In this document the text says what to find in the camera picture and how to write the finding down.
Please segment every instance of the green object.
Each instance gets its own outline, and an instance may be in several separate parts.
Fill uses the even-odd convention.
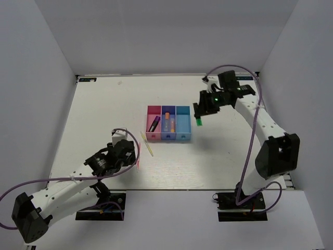
[[[197,126],[202,126],[201,118],[196,119],[197,120]]]

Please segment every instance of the white tabletop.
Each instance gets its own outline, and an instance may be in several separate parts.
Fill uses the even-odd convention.
[[[219,222],[213,191],[127,191],[124,221],[58,221],[37,250],[313,250],[323,244],[302,191],[283,191],[268,221]],[[264,191],[272,204],[278,191]]]
[[[111,141],[113,128],[128,128],[141,141],[140,168],[103,180],[113,190],[233,190],[240,179],[251,128],[231,106],[202,117],[197,127],[193,103],[206,86],[201,76],[98,77],[79,82],[52,167],[63,177]],[[253,81],[241,81],[250,84]],[[151,157],[140,131],[145,131],[148,105],[188,105],[192,138],[189,143],[150,143]],[[254,141],[248,172],[260,149]],[[278,181],[285,188],[283,177]]]

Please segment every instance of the cyan compartment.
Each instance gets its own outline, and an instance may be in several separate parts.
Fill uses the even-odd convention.
[[[191,139],[191,117],[189,106],[176,106],[176,140]]]

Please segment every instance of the divided box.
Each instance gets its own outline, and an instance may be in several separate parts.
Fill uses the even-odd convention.
[[[156,116],[160,117],[160,121],[155,130],[149,132]],[[191,139],[189,106],[148,106],[146,137],[150,141],[189,141]]]

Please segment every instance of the white wall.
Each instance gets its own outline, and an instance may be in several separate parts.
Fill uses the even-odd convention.
[[[297,0],[36,0],[75,74],[260,70]]]
[[[333,1],[300,0],[262,70],[269,112],[301,139],[292,179],[333,249]]]
[[[0,193],[23,181],[48,177],[75,76],[33,0],[0,1]],[[15,197],[0,203],[0,220],[14,225]],[[0,228],[0,249],[20,249],[18,231]]]

